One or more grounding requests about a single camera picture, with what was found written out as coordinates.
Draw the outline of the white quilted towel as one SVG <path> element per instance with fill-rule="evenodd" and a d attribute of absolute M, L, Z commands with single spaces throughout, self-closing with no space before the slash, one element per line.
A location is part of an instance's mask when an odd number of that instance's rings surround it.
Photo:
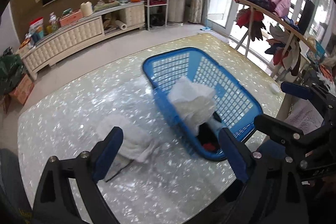
<path fill-rule="evenodd" d="M 181 77 L 168 94 L 169 102 L 194 136 L 198 135 L 199 126 L 215 112 L 215 93 L 214 88 Z"/>

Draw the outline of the white soap bar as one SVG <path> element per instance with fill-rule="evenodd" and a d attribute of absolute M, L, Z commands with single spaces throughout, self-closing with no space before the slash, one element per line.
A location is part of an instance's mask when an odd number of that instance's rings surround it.
<path fill-rule="evenodd" d="M 271 90 L 271 92 L 272 92 L 273 94 L 278 94 L 278 93 L 281 92 L 280 88 L 279 88 L 278 85 L 275 84 L 275 83 L 271 83 L 271 84 L 270 84 L 270 90 Z"/>

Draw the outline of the black clothing in basket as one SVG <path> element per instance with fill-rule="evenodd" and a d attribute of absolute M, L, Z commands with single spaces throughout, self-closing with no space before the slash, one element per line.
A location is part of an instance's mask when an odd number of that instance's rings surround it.
<path fill-rule="evenodd" d="M 220 152 L 221 147 L 218 138 L 207 123 L 203 123 L 199 126 L 197 139 L 206 151 L 210 153 Z"/>

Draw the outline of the grey speckled square cloth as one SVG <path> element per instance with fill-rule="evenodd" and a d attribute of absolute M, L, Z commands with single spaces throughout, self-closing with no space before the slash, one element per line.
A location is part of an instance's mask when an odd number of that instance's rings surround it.
<path fill-rule="evenodd" d="M 132 162 L 133 162 L 133 160 L 117 154 L 114 161 L 112 162 L 107 174 L 105 175 L 104 181 L 108 182 L 108 181 L 112 180 L 123 169 L 128 167 Z"/>

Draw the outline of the white ribbed fluffy cloth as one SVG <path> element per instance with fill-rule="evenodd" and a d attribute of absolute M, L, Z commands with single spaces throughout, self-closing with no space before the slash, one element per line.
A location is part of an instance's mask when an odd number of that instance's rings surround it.
<path fill-rule="evenodd" d="M 158 141 L 148 132 L 118 113 L 105 117 L 98 124 L 96 133 L 104 139 L 114 127 L 119 127 L 123 131 L 123 141 L 118 154 L 129 160 L 145 162 L 159 146 Z"/>

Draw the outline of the cardboard box on floor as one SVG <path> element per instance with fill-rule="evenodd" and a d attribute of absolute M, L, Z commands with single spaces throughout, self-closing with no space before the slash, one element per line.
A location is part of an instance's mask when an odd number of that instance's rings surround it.
<path fill-rule="evenodd" d="M 34 86 L 35 85 L 30 79 L 29 75 L 25 74 L 17 87 L 9 93 L 9 96 L 21 105 L 24 105 L 28 97 L 30 96 Z"/>

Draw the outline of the cream tufted TV cabinet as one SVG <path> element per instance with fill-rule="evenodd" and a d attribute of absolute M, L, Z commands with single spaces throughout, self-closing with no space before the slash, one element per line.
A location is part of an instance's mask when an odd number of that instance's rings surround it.
<path fill-rule="evenodd" d="M 115 25 L 116 20 L 126 23 L 127 29 L 120 30 Z M 19 55 L 30 77 L 36 80 L 38 71 L 44 67 L 51 67 L 70 55 L 96 43 L 128 31 L 142 29 L 144 26 L 144 2 L 127 3 L 97 11 L 68 26 L 61 27 Z"/>

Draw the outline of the red white package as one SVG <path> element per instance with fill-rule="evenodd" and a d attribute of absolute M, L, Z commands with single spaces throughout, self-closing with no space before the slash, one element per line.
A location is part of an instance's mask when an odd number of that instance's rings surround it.
<path fill-rule="evenodd" d="M 44 38 L 44 19 L 43 17 L 36 18 L 30 22 L 29 25 L 29 33 L 31 34 L 31 38 L 35 43 Z"/>

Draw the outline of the pink box on cabinet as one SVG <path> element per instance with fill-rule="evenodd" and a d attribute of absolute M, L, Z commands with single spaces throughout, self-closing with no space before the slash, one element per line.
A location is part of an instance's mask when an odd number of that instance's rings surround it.
<path fill-rule="evenodd" d="M 69 24 L 72 24 L 73 22 L 76 22 L 78 20 L 80 20 L 81 18 L 83 18 L 83 13 L 81 10 L 77 10 L 75 12 L 72 12 L 66 16 L 62 16 L 59 20 L 60 26 L 64 27 L 67 26 Z"/>

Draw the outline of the white paper roll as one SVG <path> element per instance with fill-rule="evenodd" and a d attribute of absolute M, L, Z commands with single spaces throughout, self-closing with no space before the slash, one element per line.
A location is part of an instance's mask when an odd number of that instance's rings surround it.
<path fill-rule="evenodd" d="M 116 20 L 115 21 L 115 25 L 120 29 L 120 30 L 126 30 L 127 29 L 127 25 L 126 23 L 120 21 L 120 20 Z"/>

